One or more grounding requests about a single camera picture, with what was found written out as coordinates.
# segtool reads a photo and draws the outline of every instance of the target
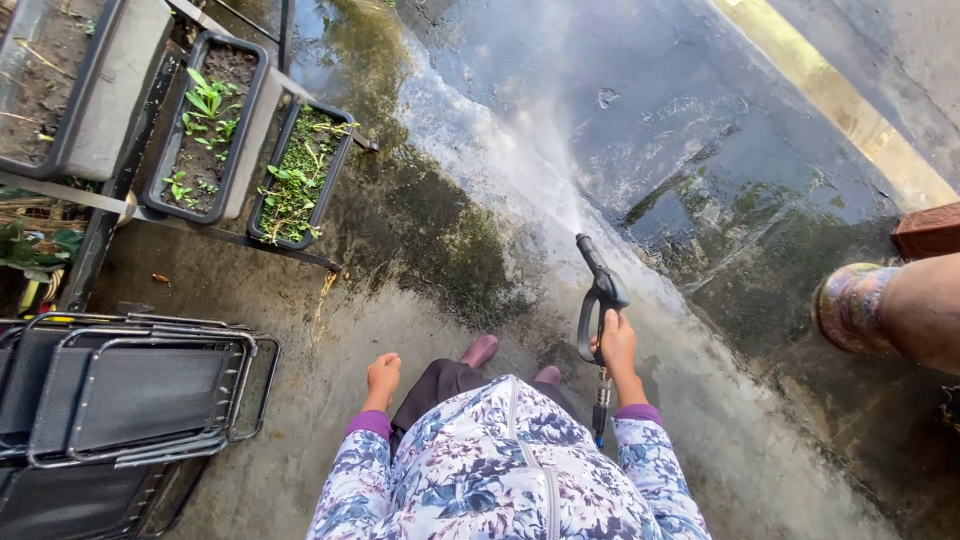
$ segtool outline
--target pressure washer gun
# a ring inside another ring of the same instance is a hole
[[[597,388],[597,401],[593,404],[593,432],[597,448],[603,448],[603,434],[610,421],[610,389],[611,378],[607,372],[607,363],[604,362],[601,352],[603,341],[604,315],[608,309],[620,309],[630,305],[627,296],[627,287],[600,257],[600,253],[593,245],[593,240],[583,233],[577,234],[577,248],[587,261],[590,272],[593,273],[593,286],[584,297],[584,304],[580,308],[580,323],[577,326],[577,349],[580,357],[585,361],[600,366],[600,387]],[[590,352],[590,318],[593,307],[600,303],[600,321],[597,324],[597,350]]]

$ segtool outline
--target concrete floor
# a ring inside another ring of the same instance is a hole
[[[955,87],[927,54],[955,37],[904,21],[958,19],[874,3],[773,2],[956,188]],[[715,538],[960,537],[960,438],[935,422],[956,378],[839,352],[811,318],[824,275],[893,259],[894,188],[711,4],[299,0],[296,22],[293,76],[383,148],[351,158],[311,248],[350,280],[324,296],[322,269],[134,223],[90,306],[286,348],[263,432],[217,457],[171,537],[302,537],[385,352],[396,407],[494,332],[491,375],[556,362],[587,420],[579,231],[631,289],[638,369]]]

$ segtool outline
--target yellow painted line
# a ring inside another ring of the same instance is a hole
[[[770,4],[765,0],[713,2],[887,177],[897,191],[893,198],[900,211],[960,201],[960,195],[903,135]]]

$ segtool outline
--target metal stand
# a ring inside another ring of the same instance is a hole
[[[275,37],[261,28],[259,25],[249,20],[242,13],[227,6],[221,0],[214,0],[218,5],[228,9],[229,12],[236,15],[240,20],[248,24],[258,33],[275,42],[279,47],[279,69],[271,68],[269,77],[274,78],[287,92],[303,98],[311,97],[302,86],[291,80],[286,74],[290,66],[290,39],[291,27],[293,26],[293,7],[294,0],[281,0],[280,2],[280,35]],[[187,18],[192,19],[197,25],[205,30],[213,30],[221,34],[229,35],[229,32],[216,21],[200,11],[196,6],[190,3],[190,0],[167,0],[177,12]],[[113,238],[119,216],[129,216],[141,221],[156,223],[165,227],[178,229],[187,233],[200,234],[216,240],[230,242],[238,246],[244,246],[255,250],[280,255],[283,257],[294,258],[310,264],[317,264],[329,269],[332,272],[343,271],[343,266],[329,258],[308,254],[301,251],[288,250],[274,245],[260,242],[246,234],[233,233],[224,229],[212,226],[199,226],[197,224],[173,217],[170,215],[148,209],[143,206],[132,205],[126,202],[127,194],[130,192],[133,177],[137,171],[140,161],[143,158],[144,151],[153,131],[154,124],[160,113],[160,104],[163,103],[170,85],[177,73],[178,67],[182,64],[185,55],[179,50],[179,47],[168,47],[168,52],[157,69],[155,84],[152,87],[150,96],[147,99],[147,106],[141,112],[137,123],[136,136],[132,138],[127,151],[127,157],[120,173],[113,179],[103,183],[101,192],[90,193],[78,188],[68,187],[61,184],[41,182],[31,180],[12,173],[0,171],[0,184],[18,187],[46,195],[56,197],[65,201],[87,205],[94,208],[84,236],[84,243],[81,246],[77,260],[74,261],[69,273],[69,279],[60,294],[58,306],[60,310],[65,311],[84,311],[86,303],[89,300],[90,292],[93,288],[93,281],[100,272],[104,258],[107,255],[107,248]],[[376,152],[378,150],[375,142],[371,142],[364,136],[353,130],[351,136],[353,142],[362,147],[367,152]]]

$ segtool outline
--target purple sleeve cuff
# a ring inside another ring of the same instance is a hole
[[[390,420],[387,419],[387,414],[382,410],[365,410],[354,416],[344,432],[344,438],[346,439],[351,433],[359,430],[373,431],[390,442]]]
[[[660,419],[660,414],[653,405],[634,404],[622,406],[620,407],[620,410],[613,415],[613,418],[617,420],[649,420],[651,422],[655,422],[661,428],[663,427],[663,421]]]

